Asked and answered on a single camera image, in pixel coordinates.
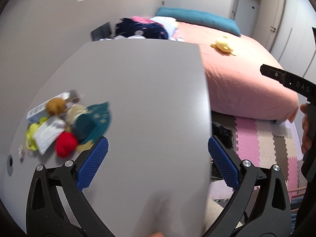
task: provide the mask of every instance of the door handle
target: door handle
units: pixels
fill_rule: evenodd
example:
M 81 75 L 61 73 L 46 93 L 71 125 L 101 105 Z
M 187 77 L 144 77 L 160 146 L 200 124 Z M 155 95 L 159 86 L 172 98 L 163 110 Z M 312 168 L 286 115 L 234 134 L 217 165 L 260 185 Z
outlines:
M 275 33 L 277 31 L 277 29 L 275 27 L 271 27 L 271 28 L 273 29 L 273 33 Z

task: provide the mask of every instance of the yellow plush toy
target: yellow plush toy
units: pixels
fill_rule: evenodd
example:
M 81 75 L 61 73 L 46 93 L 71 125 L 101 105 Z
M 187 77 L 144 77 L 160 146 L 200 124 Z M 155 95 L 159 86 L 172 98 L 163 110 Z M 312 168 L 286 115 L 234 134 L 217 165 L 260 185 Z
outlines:
M 231 43 L 228 40 L 228 37 L 220 37 L 216 40 L 216 43 L 212 43 L 211 47 L 218 48 L 221 52 L 230 53 L 231 55 L 236 56 L 234 50 L 232 49 Z

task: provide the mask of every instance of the human hand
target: human hand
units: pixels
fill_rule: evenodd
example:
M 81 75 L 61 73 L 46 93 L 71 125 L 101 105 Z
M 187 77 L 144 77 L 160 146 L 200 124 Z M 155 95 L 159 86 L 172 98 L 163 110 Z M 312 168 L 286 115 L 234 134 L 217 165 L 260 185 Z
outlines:
M 302 138 L 302 153 L 305 154 L 310 148 L 312 147 L 312 140 L 308 137 L 309 132 L 309 122 L 307 121 L 307 115 L 306 115 L 306 106 L 307 104 L 302 104 L 300 109 L 305 114 L 302 119 L 302 128 L 304 130 L 303 138 Z

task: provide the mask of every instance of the teal fabric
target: teal fabric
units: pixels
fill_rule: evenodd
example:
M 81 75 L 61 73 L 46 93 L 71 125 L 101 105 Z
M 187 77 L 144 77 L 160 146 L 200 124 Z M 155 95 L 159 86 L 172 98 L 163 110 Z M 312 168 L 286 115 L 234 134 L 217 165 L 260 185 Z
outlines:
M 205 11 L 160 7 L 156 16 L 171 17 L 180 22 L 215 28 L 238 37 L 241 36 L 235 21 Z
M 111 123 L 109 103 L 94 104 L 89 106 L 86 114 L 81 114 L 74 122 L 72 131 L 78 138 L 79 144 L 93 143 L 108 130 Z

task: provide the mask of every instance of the trash bag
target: trash bag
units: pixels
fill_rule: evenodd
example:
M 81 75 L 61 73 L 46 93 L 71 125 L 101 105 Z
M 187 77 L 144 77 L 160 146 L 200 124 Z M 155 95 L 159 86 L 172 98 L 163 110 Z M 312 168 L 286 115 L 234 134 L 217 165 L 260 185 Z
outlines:
M 212 133 L 213 135 L 217 136 L 217 138 L 222 142 L 225 148 L 233 150 L 233 132 L 231 130 L 227 129 L 226 127 L 223 127 L 219 123 L 212 122 Z M 223 180 L 223 177 L 213 160 L 211 160 L 211 163 L 211 182 Z

